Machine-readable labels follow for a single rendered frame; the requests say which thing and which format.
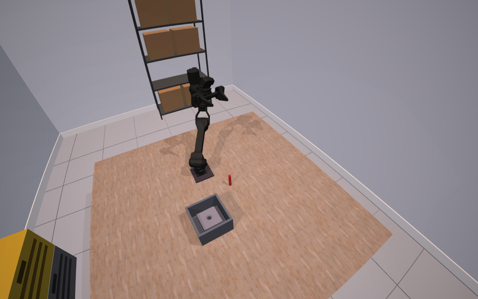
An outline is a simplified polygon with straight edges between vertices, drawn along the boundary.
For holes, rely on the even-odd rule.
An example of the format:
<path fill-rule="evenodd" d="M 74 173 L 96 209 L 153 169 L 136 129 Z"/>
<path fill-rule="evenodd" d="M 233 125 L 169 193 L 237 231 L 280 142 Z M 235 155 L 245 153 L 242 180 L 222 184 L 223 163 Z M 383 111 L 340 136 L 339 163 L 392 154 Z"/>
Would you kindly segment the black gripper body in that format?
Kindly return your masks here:
<path fill-rule="evenodd" d="M 194 108 L 197 108 L 197 96 L 203 95 L 206 100 L 210 100 L 211 98 L 215 97 L 216 99 L 219 98 L 219 89 L 224 88 L 223 86 L 218 86 L 215 88 L 215 92 L 212 93 L 211 88 L 205 88 L 202 92 L 196 87 L 194 93 L 191 96 L 191 105 Z"/>

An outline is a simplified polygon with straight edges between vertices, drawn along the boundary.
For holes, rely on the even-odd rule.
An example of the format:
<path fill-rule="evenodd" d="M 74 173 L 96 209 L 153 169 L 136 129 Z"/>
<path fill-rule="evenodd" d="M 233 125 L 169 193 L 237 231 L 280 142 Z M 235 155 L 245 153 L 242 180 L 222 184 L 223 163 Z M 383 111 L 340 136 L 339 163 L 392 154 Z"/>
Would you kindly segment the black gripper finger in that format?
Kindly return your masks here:
<path fill-rule="evenodd" d="M 197 107 L 214 107 L 210 101 L 206 100 L 204 96 L 201 94 L 197 96 Z"/>
<path fill-rule="evenodd" d="M 227 96 L 224 94 L 224 88 L 219 89 L 219 98 L 218 100 L 228 101 Z"/>

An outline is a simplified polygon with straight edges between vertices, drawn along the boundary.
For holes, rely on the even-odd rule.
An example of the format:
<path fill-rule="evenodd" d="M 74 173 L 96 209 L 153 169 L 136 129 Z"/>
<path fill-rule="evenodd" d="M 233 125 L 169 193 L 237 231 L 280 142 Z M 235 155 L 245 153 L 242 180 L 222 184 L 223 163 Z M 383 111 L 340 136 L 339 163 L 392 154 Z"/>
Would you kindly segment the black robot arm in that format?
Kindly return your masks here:
<path fill-rule="evenodd" d="M 205 88 L 210 88 L 214 84 L 214 78 L 210 76 L 200 77 L 199 69 L 193 67 L 187 70 L 188 83 L 190 87 L 188 88 L 191 95 L 194 93 L 196 87 L 202 92 Z M 204 159 L 202 154 L 205 132 L 210 125 L 210 115 L 207 113 L 208 118 L 198 118 L 200 112 L 205 111 L 207 113 L 207 107 L 199 107 L 198 113 L 195 116 L 195 124 L 197 126 L 197 139 L 195 142 L 194 152 L 191 153 L 191 158 L 188 161 L 188 164 L 191 168 L 194 168 L 195 174 L 198 176 L 206 174 L 207 159 Z"/>

